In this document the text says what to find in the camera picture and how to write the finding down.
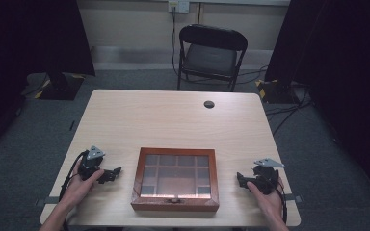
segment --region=wooden box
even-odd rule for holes
[[[142,147],[131,205],[134,210],[216,212],[215,150]]]

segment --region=chair backrest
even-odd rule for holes
[[[222,48],[227,50],[245,51],[248,41],[237,31],[192,24],[185,26],[179,32],[179,40],[187,43]]]

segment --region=wire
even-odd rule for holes
[[[262,176],[261,179],[264,179],[268,184],[270,184],[273,187],[273,189],[276,190],[281,200],[281,206],[283,207],[282,208],[283,209],[283,221],[284,223],[286,223],[287,222],[287,203],[286,203],[286,194],[284,192],[284,187],[280,184],[278,180],[277,180],[277,184],[274,185],[271,180],[269,180],[267,177],[264,177],[264,174],[262,173],[262,171],[257,169],[257,167],[255,168],[255,171],[257,172],[258,175]],[[283,194],[281,194],[280,190],[278,189],[278,185],[281,186],[281,190],[283,191]]]
[[[74,175],[72,175],[72,176],[70,177],[70,175],[71,175],[71,173],[73,172],[74,167],[76,166],[76,164],[77,164],[77,162],[79,161],[80,157],[82,157],[82,156],[84,156],[84,155],[87,155],[88,153],[89,153],[89,151],[84,151],[84,152],[80,153],[80,154],[77,156],[76,160],[74,160],[74,163],[73,163],[73,165],[71,166],[70,171],[68,172],[68,175],[67,175],[67,177],[66,177],[66,179],[65,179],[65,182],[64,182],[64,183],[63,183],[63,185],[62,185],[62,189],[61,189],[60,194],[59,194],[59,201],[61,201],[61,200],[62,200],[62,198],[63,198],[63,196],[65,195],[65,192],[66,192],[66,189],[67,189],[68,183],[70,182],[70,179],[71,179],[71,178],[73,178],[75,175],[77,175],[77,174],[78,174],[78,173],[77,173],[77,174],[74,174]],[[63,222],[63,229],[64,229],[65,231],[68,231],[68,225],[67,225],[67,221],[66,221],[66,220]]]
[[[246,73],[243,73],[243,74],[239,74],[238,76],[243,76],[243,75],[248,75],[248,74],[254,74],[254,73],[258,73],[257,76],[255,76],[254,78],[248,80],[248,81],[245,81],[245,82],[239,82],[239,83],[236,83],[236,85],[243,85],[243,84],[248,84],[256,79],[258,79],[260,76],[261,76],[261,72],[263,71],[266,71],[267,69],[263,69],[267,67],[267,65],[263,65],[262,67],[260,67],[259,70],[256,70],[256,71],[251,71],[251,72],[246,72]],[[187,83],[191,83],[191,84],[201,84],[201,85],[210,85],[210,86],[222,86],[222,85],[228,85],[228,83],[218,83],[218,84],[213,84],[213,83],[202,83],[202,82],[205,82],[205,81],[209,81],[209,80],[213,80],[214,78],[203,78],[203,79],[199,79],[199,80],[188,80],[188,79],[184,79],[184,78],[181,78],[181,80],[187,82]]]
[[[272,115],[270,118],[267,119],[267,121],[270,122],[274,117],[275,117],[275,115]]]
[[[171,7],[171,11],[172,11],[172,47],[171,47],[172,68],[176,76],[179,76],[178,72],[175,69],[175,64],[173,61],[173,57],[175,56],[175,34],[176,34],[175,32],[175,11],[176,11],[176,8]]]
[[[200,24],[200,8],[202,7],[202,3],[199,2],[199,8],[198,8],[198,24]]]
[[[303,99],[302,101],[300,101],[299,105],[296,106],[296,107],[293,107],[293,108],[290,108],[286,111],[283,111],[283,112],[277,112],[277,113],[271,113],[271,114],[266,114],[266,116],[268,115],[273,115],[273,114],[280,114],[280,113],[288,113],[290,112],[290,114],[278,125],[278,127],[275,129],[275,131],[273,132],[273,136],[276,134],[276,132],[280,129],[280,127],[284,124],[284,122],[292,115],[294,114],[295,112],[297,112],[299,109],[301,108],[304,108],[304,107],[307,107],[308,105],[311,104],[311,101],[307,102],[304,106],[302,106],[302,104],[304,103],[304,100],[305,100],[305,97],[307,96],[307,93],[308,93],[308,89],[305,90],[305,93],[304,93],[304,96],[303,96]]]
[[[297,106],[293,106],[293,107],[290,107],[290,108],[273,108],[273,109],[268,109],[268,110],[266,110],[266,116],[276,115],[276,114],[281,114],[281,113],[286,113],[286,112],[289,112],[292,109],[295,109],[296,107]],[[276,112],[276,113],[268,113],[270,111],[275,111],[275,110],[278,110],[278,112]]]

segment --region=wall baseboard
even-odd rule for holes
[[[171,69],[170,49],[121,48],[115,46],[94,46],[91,49],[94,69]],[[273,50],[248,50],[241,69],[259,69],[267,65]],[[179,50],[175,51],[177,68]]]

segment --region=wooden table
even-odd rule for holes
[[[215,107],[207,109],[211,100]],[[106,156],[102,168],[122,167],[115,182],[96,184],[68,217],[70,225],[147,227],[264,226],[255,198],[238,185],[236,172],[252,177],[254,160],[281,162],[258,95],[230,92],[96,90],[66,154],[50,196],[58,196],[82,151],[95,145]],[[130,205],[141,147],[212,148],[216,152],[220,207],[216,213],[134,211]],[[291,193],[280,170],[285,192]],[[55,205],[47,204],[44,222]],[[288,226],[301,222],[287,202]]]

